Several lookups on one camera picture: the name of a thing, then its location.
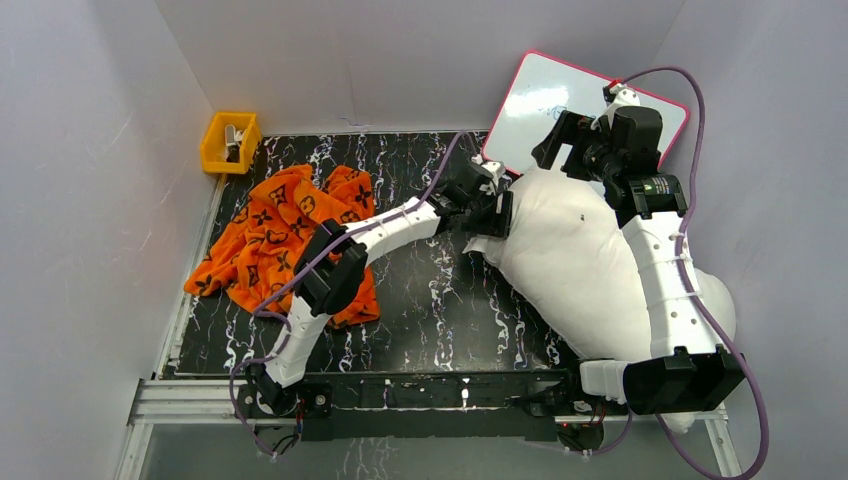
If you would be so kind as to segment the orange patterned pillowcase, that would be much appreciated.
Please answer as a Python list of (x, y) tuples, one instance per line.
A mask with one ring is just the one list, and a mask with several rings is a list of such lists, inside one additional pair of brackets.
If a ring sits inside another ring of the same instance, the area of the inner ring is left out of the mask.
[(315, 229), (375, 214), (370, 175), (336, 167), (322, 186), (309, 164), (287, 167), (259, 183), (247, 202), (184, 284), (206, 297), (222, 290), (244, 310), (254, 311), (295, 275), (295, 266)]

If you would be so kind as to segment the white pillow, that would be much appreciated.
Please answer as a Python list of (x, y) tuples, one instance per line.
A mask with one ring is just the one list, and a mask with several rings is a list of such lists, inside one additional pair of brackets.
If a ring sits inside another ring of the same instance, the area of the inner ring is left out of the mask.
[[(509, 188), (509, 236), (475, 236), (468, 249), (484, 256), (581, 359), (635, 363), (651, 357), (646, 299), (633, 253), (615, 212), (585, 181), (550, 170), (530, 172)], [(737, 358), (736, 312), (716, 276), (694, 268), (698, 309)], [(650, 414), (683, 433), (696, 412)]]

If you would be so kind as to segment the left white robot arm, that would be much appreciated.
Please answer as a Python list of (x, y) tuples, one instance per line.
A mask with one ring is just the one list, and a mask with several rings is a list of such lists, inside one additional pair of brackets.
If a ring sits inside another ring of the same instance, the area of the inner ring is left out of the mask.
[(257, 309), (281, 321), (282, 329), (264, 358), (243, 366), (247, 392), (275, 416), (297, 407), (295, 386), (331, 317), (355, 300), (370, 264), (400, 247), (461, 229), (504, 238), (509, 232), (512, 194), (499, 192), (506, 169), (500, 162), (473, 158), (445, 180), (383, 214), (357, 222), (330, 219), (316, 228), (283, 293), (292, 296), (287, 314)]

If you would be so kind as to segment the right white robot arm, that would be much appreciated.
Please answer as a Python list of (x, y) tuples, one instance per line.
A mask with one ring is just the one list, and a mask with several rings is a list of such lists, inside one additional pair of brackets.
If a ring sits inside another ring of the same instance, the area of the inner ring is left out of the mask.
[(570, 146), (563, 172), (599, 181), (636, 261), (650, 320), (648, 360), (586, 361), (563, 387), (565, 405), (590, 413), (603, 397), (637, 415), (716, 409), (743, 381), (740, 361), (697, 307), (692, 261), (680, 225), (688, 211), (678, 178), (659, 170), (661, 114), (622, 106), (593, 118), (563, 111), (532, 150), (548, 169)]

